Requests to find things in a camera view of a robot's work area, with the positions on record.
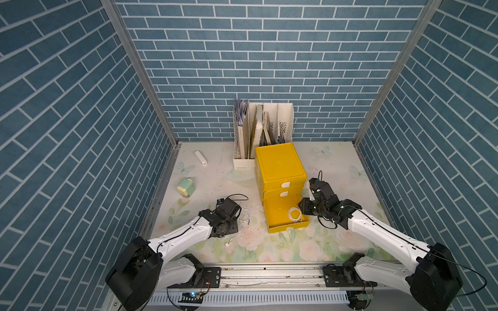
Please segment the yellow bottom drawer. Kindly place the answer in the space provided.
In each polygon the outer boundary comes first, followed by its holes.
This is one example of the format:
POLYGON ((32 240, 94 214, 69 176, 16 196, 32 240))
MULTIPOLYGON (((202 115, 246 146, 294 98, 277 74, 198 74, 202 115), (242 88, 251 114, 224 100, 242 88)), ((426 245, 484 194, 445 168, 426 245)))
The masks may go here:
POLYGON ((301 200, 300 194, 263 200, 267 228, 270 234, 279 233, 289 228, 306 228, 309 225, 309 217, 304 215, 298 207, 301 200))

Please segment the yellow drawer cabinet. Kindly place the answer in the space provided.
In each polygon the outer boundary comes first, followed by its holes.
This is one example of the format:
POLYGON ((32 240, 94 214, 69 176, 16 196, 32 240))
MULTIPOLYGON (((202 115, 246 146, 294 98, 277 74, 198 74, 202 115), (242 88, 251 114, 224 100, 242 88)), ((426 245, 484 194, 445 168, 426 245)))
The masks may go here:
POLYGON ((293 143, 255 149, 255 177, 263 201, 300 195, 307 174, 293 143))

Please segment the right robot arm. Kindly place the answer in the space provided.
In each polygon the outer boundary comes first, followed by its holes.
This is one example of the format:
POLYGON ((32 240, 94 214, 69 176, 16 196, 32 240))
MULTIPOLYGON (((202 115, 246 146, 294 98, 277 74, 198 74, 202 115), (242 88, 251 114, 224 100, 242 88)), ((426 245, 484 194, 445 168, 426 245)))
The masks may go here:
POLYGON ((341 277, 349 285, 375 282, 411 295, 425 310, 447 310, 463 281, 451 251, 444 245, 429 245, 382 223, 359 204, 339 200, 329 183, 309 180, 311 198, 298 204, 305 215, 334 223, 379 246, 397 263, 377 261, 355 252, 342 265, 341 277))

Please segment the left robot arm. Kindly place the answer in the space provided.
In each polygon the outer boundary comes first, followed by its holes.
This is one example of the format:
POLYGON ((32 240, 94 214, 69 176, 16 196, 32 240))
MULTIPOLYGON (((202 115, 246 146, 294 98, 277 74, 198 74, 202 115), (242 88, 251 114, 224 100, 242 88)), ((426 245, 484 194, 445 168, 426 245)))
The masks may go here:
POLYGON ((242 208, 236 201, 219 199, 214 210, 205 209, 186 225, 161 237, 133 239, 120 253, 105 282, 119 300, 121 310, 138 310, 156 290, 172 285, 196 288, 205 284, 204 265, 192 254, 173 259, 209 238, 238 232, 242 208))

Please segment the mint green small box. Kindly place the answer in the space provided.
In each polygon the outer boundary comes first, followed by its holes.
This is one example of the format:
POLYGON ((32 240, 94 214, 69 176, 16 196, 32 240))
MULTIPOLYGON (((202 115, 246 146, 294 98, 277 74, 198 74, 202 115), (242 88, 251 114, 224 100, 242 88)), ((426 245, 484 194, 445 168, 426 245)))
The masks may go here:
POLYGON ((195 192, 196 186, 193 178, 184 178, 178 185, 177 191, 186 198, 190 198, 195 192))

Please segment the white rectangular small device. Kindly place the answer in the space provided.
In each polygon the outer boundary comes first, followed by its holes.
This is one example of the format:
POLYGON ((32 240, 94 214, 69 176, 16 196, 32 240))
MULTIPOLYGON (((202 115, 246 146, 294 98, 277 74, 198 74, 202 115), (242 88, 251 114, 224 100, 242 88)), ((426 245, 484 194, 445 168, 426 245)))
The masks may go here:
POLYGON ((208 165, 207 164, 208 162, 207 162, 206 158, 204 157, 204 155, 201 153, 201 151, 196 150, 195 155, 198 158, 199 162, 201 162, 203 167, 206 167, 208 165))

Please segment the white file organizer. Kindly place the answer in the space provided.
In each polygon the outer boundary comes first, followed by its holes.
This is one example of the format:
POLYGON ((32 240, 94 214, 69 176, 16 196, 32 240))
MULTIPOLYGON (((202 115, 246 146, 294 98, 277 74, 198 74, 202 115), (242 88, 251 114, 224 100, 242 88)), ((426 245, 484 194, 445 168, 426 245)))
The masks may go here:
POLYGON ((293 139, 292 103, 233 101, 234 153, 236 170, 255 167, 257 147, 290 143, 293 139))

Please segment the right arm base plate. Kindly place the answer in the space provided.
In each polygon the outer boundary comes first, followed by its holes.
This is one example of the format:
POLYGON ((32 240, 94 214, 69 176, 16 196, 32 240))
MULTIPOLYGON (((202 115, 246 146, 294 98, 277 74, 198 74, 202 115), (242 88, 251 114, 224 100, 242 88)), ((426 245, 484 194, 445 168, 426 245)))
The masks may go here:
POLYGON ((376 287, 376 282, 363 280, 355 271, 357 261, 365 257, 363 253, 354 253, 342 266, 336 264, 327 264, 323 269, 324 281, 326 287, 376 287))

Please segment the aluminium rail frame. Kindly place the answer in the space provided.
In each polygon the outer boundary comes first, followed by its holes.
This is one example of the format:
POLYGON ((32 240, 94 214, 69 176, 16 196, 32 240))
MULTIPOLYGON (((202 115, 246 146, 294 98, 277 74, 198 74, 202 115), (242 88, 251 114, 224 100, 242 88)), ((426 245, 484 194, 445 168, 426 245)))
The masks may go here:
POLYGON ((219 288, 164 288, 156 290, 149 306, 171 304, 180 310, 199 307, 263 305, 346 305, 364 310, 370 305, 406 305, 425 310, 411 295, 387 285, 326 287, 322 269, 327 264, 221 265, 219 288))

